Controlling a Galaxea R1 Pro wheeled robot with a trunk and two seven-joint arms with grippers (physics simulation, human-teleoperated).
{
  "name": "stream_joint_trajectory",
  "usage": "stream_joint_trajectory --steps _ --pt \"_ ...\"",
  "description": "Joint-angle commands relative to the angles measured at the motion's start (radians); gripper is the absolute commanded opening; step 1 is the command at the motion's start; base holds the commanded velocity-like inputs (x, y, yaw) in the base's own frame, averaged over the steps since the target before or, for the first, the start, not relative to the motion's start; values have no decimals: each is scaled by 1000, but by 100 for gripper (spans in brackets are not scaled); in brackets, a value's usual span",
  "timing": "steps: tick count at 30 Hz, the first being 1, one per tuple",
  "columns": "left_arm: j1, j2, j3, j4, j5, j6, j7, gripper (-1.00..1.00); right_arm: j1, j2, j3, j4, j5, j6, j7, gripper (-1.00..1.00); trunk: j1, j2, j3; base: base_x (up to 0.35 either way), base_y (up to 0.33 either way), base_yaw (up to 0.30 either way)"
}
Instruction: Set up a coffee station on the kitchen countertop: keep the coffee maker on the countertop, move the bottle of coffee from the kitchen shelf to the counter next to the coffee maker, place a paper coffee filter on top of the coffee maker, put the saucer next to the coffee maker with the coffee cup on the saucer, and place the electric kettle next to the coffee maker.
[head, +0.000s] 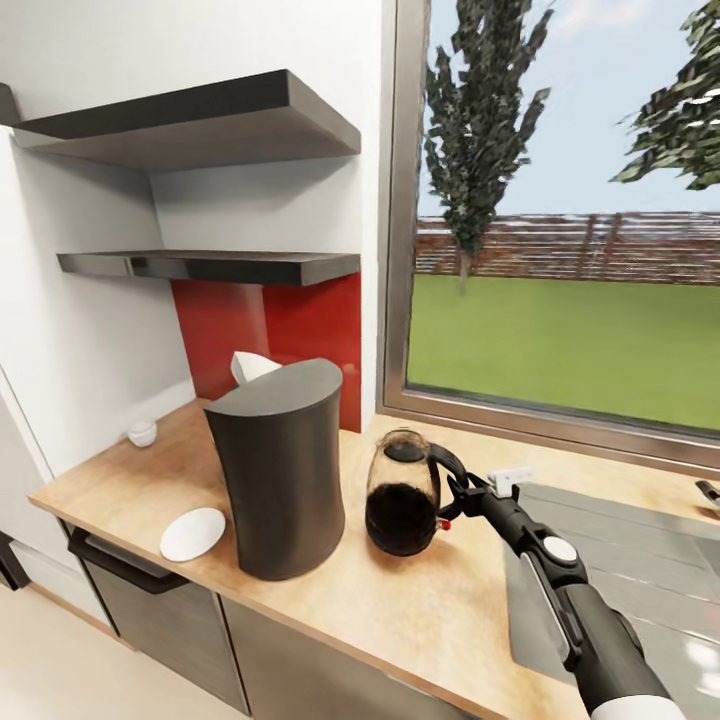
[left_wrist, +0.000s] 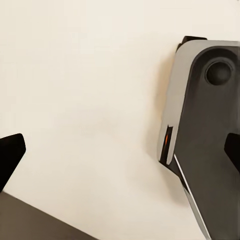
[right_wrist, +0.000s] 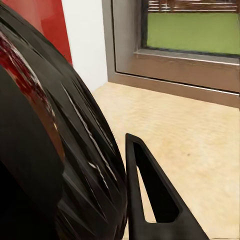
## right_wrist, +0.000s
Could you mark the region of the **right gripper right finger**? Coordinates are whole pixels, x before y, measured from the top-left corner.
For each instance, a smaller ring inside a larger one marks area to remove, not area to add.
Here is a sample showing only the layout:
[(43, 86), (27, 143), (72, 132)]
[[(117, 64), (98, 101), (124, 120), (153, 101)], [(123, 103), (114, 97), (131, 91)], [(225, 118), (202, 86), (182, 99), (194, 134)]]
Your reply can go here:
[[(129, 240), (210, 240), (145, 142), (125, 134)], [(145, 220), (139, 168), (156, 223)]]

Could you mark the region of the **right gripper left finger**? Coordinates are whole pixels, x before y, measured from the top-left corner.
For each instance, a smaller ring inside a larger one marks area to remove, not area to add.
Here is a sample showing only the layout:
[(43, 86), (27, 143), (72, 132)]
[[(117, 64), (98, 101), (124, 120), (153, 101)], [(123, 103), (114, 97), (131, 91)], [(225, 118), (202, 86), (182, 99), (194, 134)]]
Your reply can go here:
[(19, 183), (0, 160), (0, 222), (19, 186)]

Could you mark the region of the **electric kettle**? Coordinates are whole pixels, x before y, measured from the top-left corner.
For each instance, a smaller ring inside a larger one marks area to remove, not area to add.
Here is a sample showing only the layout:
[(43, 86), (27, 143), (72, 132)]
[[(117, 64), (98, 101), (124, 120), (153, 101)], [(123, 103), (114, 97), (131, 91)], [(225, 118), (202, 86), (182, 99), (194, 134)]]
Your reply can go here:
[(122, 240), (127, 173), (94, 96), (0, 0), (0, 160), (19, 183), (0, 240)]

